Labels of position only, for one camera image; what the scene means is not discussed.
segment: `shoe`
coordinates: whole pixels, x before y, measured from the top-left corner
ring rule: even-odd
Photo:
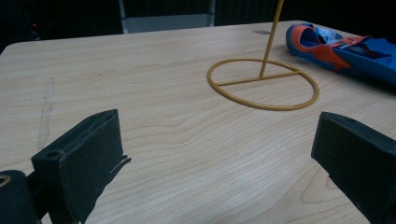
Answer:
[[[396,45],[385,38],[343,37],[332,30],[302,23],[288,29],[286,44],[291,54],[326,69],[396,86]]]

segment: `light wood tabletop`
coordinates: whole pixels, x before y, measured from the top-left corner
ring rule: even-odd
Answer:
[[[87,223],[368,223],[310,152],[322,111],[396,138],[396,94],[290,55],[285,33],[296,23],[278,24],[269,59],[302,69],[320,96],[286,112],[240,105],[206,80],[217,61],[262,59],[272,23],[11,45],[0,56],[0,170],[30,174],[40,149],[89,115],[116,108],[132,162]],[[255,77],[260,68],[230,63],[213,76]],[[280,70],[269,64],[265,73]],[[298,76],[227,91],[275,105],[313,92]]]

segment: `table surface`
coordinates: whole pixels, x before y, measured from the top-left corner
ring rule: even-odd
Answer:
[[[396,94],[290,55],[285,33],[295,23],[279,23],[269,58],[305,71],[320,96],[287,112],[232,102],[206,80],[217,61],[262,58],[272,23],[11,45],[0,56],[0,170],[30,174],[40,149],[117,108],[133,160],[87,223],[368,223],[310,152],[322,111],[395,138]],[[214,79],[255,77],[260,67],[226,64]],[[281,70],[269,64],[265,74]],[[265,104],[312,95],[299,76],[227,90]]]

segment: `circular ring base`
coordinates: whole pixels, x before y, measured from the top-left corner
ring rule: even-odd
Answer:
[[[283,73],[283,74],[275,74],[275,75],[270,75],[270,76],[263,76],[263,77],[256,77],[256,78],[249,78],[249,79],[242,79],[242,80],[236,80],[236,81],[230,81],[230,82],[224,82],[224,83],[215,83],[212,78],[212,72],[219,66],[225,63],[234,63],[234,62],[259,62],[262,63],[262,59],[254,59],[254,58],[236,58],[236,59],[226,59],[219,61],[217,63],[214,63],[209,70],[207,71],[207,80],[212,86],[212,88],[217,91],[219,94],[222,96],[235,101],[241,105],[247,105],[250,107],[258,108],[258,109],[264,109],[264,110],[276,110],[276,111],[287,111],[287,110],[296,110],[296,109],[301,109],[304,107],[307,107],[309,105],[312,105],[319,96],[319,87],[318,84],[315,82],[315,80],[307,75],[306,73],[302,72],[301,70],[286,65],[284,63],[279,63],[275,61],[270,61],[268,60],[268,63],[284,67],[286,69],[289,69],[291,72],[288,73]],[[277,77],[289,77],[289,76],[294,76],[294,75],[300,75],[301,77],[305,78],[311,85],[312,88],[314,89],[314,94],[312,95],[312,98],[304,103],[297,104],[297,105],[263,105],[255,102],[251,102],[242,98],[239,98],[237,96],[234,96],[224,89],[221,88],[221,86],[227,86],[227,85],[234,85],[234,84],[240,84],[240,83],[247,83],[247,82],[252,82],[252,81],[261,81],[265,79],[270,79],[270,78],[277,78]]]

